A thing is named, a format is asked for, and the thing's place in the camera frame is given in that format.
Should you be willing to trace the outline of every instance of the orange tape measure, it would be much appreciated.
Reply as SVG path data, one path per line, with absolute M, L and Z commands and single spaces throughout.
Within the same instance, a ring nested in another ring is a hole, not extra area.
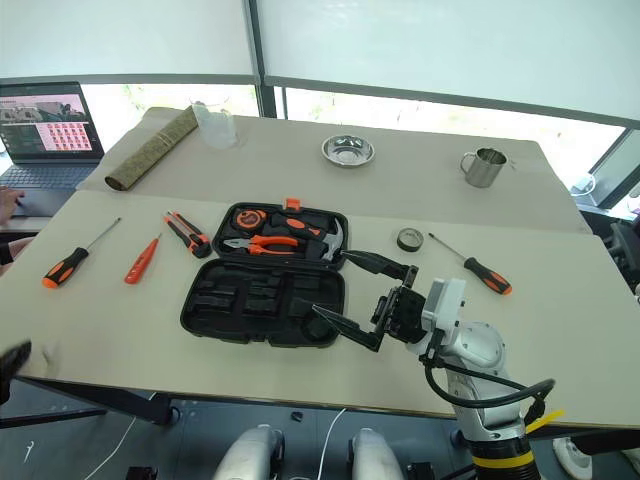
M 267 214 L 262 210 L 242 210 L 235 217 L 235 224 L 243 230 L 255 230 L 262 226 Z

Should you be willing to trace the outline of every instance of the screwdriver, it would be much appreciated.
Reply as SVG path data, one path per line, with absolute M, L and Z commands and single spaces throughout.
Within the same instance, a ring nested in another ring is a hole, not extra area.
M 47 288 L 58 288 L 62 285 L 73 272 L 76 271 L 80 263 L 89 256 L 89 249 L 102 238 L 109 230 L 115 227 L 118 222 L 122 220 L 121 217 L 116 218 L 109 228 L 96 237 L 96 239 L 87 245 L 87 248 L 77 247 L 71 255 L 64 260 L 58 262 L 49 273 L 47 273 L 42 279 L 42 284 Z
M 158 240 L 160 240 L 161 235 L 162 234 L 158 235 L 156 238 L 151 240 L 151 243 L 147 245 L 147 248 L 145 248 L 142 251 L 142 253 L 138 256 L 136 261 L 133 263 L 131 270 L 129 270 L 129 273 L 127 273 L 127 276 L 124 277 L 125 283 L 128 283 L 130 285 L 135 285 L 140 281 L 142 274 L 149 266 L 149 263 L 151 263 L 151 259 L 153 258 L 153 254 L 156 251 L 156 246 L 158 245 Z
M 476 277 L 482 280 L 484 284 L 491 290 L 499 293 L 500 295 L 509 295 L 511 293 L 511 284 L 507 282 L 502 275 L 498 275 L 490 268 L 485 267 L 480 262 L 478 262 L 475 257 L 466 258 L 460 252 L 457 252 L 442 240 L 440 240 L 438 237 L 436 237 L 433 233 L 429 233 L 429 236 L 440 245 L 443 245 L 444 247 L 448 248 L 453 253 L 458 255 L 460 258 L 462 258 L 464 260 L 464 268 L 466 268 L 467 270 L 471 270 L 476 275 Z

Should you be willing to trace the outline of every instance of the rolled mat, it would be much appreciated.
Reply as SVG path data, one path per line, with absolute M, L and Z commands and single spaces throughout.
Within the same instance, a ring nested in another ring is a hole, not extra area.
M 198 121 L 193 114 L 193 109 L 189 106 L 107 175 L 104 181 L 114 190 L 129 190 L 197 126 Z

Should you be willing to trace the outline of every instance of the stainless steel cup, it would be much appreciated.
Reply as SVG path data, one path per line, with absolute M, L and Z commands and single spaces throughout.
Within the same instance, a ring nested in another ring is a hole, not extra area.
M 471 166 L 465 170 L 464 161 L 473 157 Z M 467 152 L 460 160 L 460 170 L 469 185 L 478 188 L 490 187 L 500 173 L 502 166 L 507 163 L 507 157 L 493 148 L 480 148 L 476 152 Z

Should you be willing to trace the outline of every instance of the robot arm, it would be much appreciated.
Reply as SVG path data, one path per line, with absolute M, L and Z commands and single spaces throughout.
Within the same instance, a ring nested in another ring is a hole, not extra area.
M 411 289 L 418 273 L 415 266 L 400 265 L 368 252 L 343 255 L 372 273 L 402 280 L 402 285 L 380 297 L 371 322 L 372 332 L 330 310 L 313 306 L 342 335 L 378 351 L 386 334 L 406 344 L 425 366 L 431 388 L 453 404 L 460 429 L 469 443 L 479 479 L 538 479 L 533 453 L 525 433 L 544 413 L 544 398 L 554 381 L 524 387 L 509 379 L 505 369 L 505 344 L 492 326 L 464 322 L 458 311 L 464 306 L 465 282 L 436 279 L 427 297 Z M 447 371 L 448 391 L 433 378 L 434 368 Z M 522 418 L 519 401 L 535 398 Z

